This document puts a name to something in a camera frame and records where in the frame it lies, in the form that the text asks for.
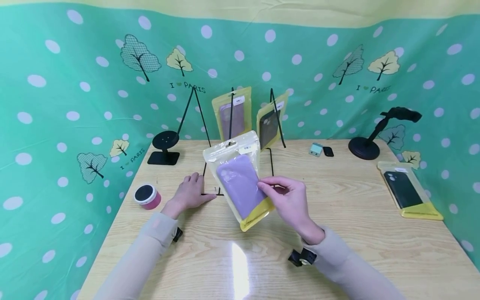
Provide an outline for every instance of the black phone case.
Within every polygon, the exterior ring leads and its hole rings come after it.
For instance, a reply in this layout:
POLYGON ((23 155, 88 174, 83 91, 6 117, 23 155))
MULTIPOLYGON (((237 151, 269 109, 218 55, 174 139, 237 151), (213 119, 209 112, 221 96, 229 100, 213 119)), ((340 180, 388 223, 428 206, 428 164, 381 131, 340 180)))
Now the black phone case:
POLYGON ((384 177, 400 208, 423 203, 417 190, 405 173, 388 171, 384 173, 384 177))

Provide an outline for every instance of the sleeve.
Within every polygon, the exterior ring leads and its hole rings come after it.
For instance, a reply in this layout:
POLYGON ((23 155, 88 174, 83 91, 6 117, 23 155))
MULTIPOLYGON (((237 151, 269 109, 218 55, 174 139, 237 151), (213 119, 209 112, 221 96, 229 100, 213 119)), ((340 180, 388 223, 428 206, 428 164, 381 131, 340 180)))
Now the sleeve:
POLYGON ((154 213, 120 259, 94 300, 135 300, 157 260, 168 249, 177 231, 177 220, 154 213))
POLYGON ((337 283, 351 300, 404 300, 396 287, 366 263, 347 244, 325 226, 325 239, 318 245, 303 247, 317 254, 315 267, 337 283))

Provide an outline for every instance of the green backdrop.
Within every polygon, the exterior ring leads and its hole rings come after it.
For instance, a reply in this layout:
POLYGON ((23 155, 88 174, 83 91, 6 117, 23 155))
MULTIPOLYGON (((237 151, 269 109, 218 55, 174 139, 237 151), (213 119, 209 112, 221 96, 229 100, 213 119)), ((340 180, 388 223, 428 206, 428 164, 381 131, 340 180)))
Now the green backdrop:
MULTIPOLYGON (((380 137, 480 266, 478 15, 340 29, 30 4, 1 7, 0 28, 0 299, 76 298, 192 86, 212 138, 211 100, 232 86, 253 88, 254 115, 289 90, 287 139, 366 136, 382 111, 419 111, 380 137)), ((182 139, 206 138, 195 106, 182 139)))

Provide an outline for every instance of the round stand base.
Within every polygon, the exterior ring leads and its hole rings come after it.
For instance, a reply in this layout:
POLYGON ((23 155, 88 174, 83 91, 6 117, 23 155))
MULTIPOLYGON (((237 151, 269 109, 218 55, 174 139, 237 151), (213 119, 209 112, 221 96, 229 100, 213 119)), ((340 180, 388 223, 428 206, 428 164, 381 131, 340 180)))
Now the round stand base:
POLYGON ((376 159, 380 155, 380 148, 375 144, 375 142, 369 143, 368 146, 365 145, 367 138, 356 137, 350 140, 348 143, 348 149, 353 155, 365 160, 376 159))

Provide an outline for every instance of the wood grain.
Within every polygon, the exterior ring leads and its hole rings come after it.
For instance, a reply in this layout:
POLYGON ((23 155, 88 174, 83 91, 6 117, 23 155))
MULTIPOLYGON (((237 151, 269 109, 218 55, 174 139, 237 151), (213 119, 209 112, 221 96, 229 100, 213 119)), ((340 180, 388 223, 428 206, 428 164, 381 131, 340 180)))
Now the wood grain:
MULTIPOLYGON (((380 158, 353 156, 347 140, 320 140, 335 157, 308 154, 311 140, 286 141, 273 148, 276 175, 307 185, 312 218, 335 230, 360 256, 385 274, 407 299, 477 299, 480 274, 443 222, 402 218, 377 170, 395 160, 383 141, 380 158)), ((159 211, 183 177, 202 173, 205 141, 180 141, 174 167, 146 163, 137 172, 120 211, 84 283, 79 300, 90 300, 152 214, 132 200, 144 183, 162 195, 159 211)), ((270 176, 270 156, 261 153, 261 176, 270 176)), ((205 190, 216 183, 207 169, 205 190)), ((346 299, 314 267, 296 268, 287 258, 301 250, 298 236, 274 211, 243 233, 223 197, 180 218, 184 236, 157 263, 141 299, 346 299)))

